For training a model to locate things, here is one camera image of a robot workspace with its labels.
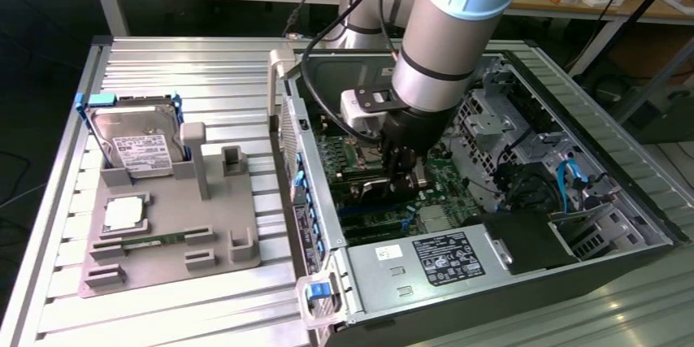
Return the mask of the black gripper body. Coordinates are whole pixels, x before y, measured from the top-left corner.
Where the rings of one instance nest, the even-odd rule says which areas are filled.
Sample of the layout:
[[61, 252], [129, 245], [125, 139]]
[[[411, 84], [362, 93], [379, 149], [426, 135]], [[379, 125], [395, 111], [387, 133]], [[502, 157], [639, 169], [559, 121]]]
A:
[[408, 149], [415, 153], [427, 153], [440, 141], [450, 125], [456, 107], [428, 112], [412, 107], [390, 111], [380, 130], [380, 144], [386, 149]]

